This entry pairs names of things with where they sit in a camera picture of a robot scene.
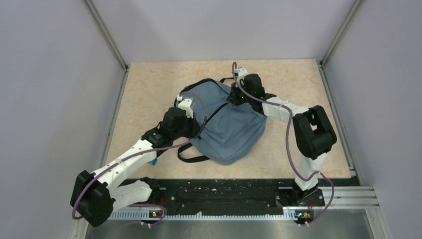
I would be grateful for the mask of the blue student backpack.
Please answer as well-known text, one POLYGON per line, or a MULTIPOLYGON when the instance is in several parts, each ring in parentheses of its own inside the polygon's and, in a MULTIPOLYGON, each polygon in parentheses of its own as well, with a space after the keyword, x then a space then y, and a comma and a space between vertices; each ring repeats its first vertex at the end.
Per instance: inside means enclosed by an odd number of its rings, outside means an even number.
POLYGON ((182 89, 194 100, 199 125, 205 128, 192 142, 178 148, 178 158, 185 163, 213 160, 231 165, 246 156, 265 131, 266 116, 250 104, 235 106, 228 101, 230 86, 211 78, 182 89))

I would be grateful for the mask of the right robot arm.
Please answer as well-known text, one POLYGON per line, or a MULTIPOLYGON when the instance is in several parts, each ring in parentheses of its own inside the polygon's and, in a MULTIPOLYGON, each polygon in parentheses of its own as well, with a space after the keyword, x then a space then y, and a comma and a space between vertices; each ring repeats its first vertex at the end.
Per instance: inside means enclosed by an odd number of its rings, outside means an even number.
POLYGON ((296 145, 302 155, 296 168, 286 136, 286 151, 289 163, 295 173, 292 199, 298 205, 305 205, 317 190, 318 176, 327 154, 337 142, 333 126, 325 109, 316 105, 310 108, 283 101, 274 94, 266 93, 258 74, 234 73, 229 100, 235 105, 250 104, 252 109, 267 117, 287 123, 286 132, 294 130, 296 145))

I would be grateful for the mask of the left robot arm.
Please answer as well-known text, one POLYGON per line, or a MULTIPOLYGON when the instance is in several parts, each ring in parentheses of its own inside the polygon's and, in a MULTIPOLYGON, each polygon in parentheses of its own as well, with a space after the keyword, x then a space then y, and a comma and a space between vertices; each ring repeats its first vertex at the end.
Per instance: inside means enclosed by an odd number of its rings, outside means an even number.
POLYGON ((195 139, 204 126, 204 123, 197 122, 192 110, 169 108, 163 120, 124 154, 93 172, 84 170, 78 174, 70 200, 72 218, 85 219, 91 226, 97 227, 113 212, 132 204, 157 204, 160 198, 158 190, 141 180, 127 185, 123 182, 144 164, 175 148, 173 142, 178 138, 195 139))

